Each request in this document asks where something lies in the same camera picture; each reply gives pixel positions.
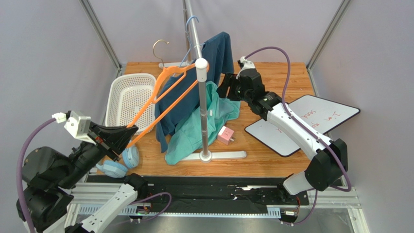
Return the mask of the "teal t shirt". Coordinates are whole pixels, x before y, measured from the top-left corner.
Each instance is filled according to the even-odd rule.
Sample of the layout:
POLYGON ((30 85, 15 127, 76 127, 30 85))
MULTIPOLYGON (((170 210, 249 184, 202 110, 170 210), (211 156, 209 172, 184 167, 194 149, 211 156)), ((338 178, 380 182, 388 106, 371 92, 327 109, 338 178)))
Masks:
MULTIPOLYGON (((240 115, 239 101, 230 101, 219 97, 217 84, 206 83, 207 100, 207 137, 211 145, 217 138, 221 128, 229 120, 235 120, 240 115)), ((180 160, 203 147, 200 107, 197 107, 185 119, 178 122, 165 154, 166 163, 175 165, 180 160)))

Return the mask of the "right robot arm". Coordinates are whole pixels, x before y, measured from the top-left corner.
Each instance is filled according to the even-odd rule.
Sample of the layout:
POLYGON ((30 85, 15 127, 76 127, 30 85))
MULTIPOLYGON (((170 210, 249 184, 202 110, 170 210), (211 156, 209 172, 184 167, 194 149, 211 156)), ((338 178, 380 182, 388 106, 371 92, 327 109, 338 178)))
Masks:
POLYGON ((341 139, 333 141, 302 121, 280 96, 265 90, 261 75, 256 69, 242 70, 239 74, 225 74, 217 93, 221 98, 245 101, 254 114, 281 129, 309 158, 307 169, 285 178, 282 194, 296 195, 311 189, 324 191, 341 176, 344 176, 348 185, 341 190, 351 190, 352 185, 346 172, 346 143, 341 139))

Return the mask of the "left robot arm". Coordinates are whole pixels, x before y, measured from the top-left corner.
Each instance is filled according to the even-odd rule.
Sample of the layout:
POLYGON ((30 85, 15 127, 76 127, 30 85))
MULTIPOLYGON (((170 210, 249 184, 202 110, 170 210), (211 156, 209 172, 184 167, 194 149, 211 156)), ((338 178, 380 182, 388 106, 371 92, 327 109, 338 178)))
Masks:
POLYGON ((73 201, 68 193, 105 156, 116 160, 127 147, 136 126, 105 127, 91 122, 86 127, 87 141, 66 156, 51 147, 27 148, 51 118, 38 126, 24 142, 17 162, 17 212, 30 233, 100 233, 128 205, 143 197, 147 181, 135 173, 126 176, 115 194, 89 218, 65 226, 67 207, 73 201))

